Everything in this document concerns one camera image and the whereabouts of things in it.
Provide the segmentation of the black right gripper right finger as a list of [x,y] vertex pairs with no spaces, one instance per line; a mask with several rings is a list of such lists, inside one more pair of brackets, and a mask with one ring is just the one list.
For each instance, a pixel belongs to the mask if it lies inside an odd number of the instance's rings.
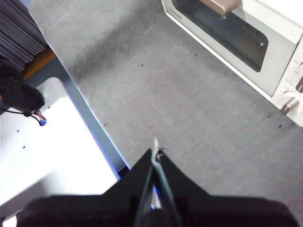
[[153,170],[162,210],[182,227],[296,227],[288,207],[256,197],[216,196],[186,177],[154,141]]

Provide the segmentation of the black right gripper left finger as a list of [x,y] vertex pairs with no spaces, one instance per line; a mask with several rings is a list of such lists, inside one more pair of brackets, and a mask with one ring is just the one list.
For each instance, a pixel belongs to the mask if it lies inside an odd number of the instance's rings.
[[17,214],[19,227],[130,227],[151,168],[147,150],[117,183],[101,195],[56,195],[31,201]]

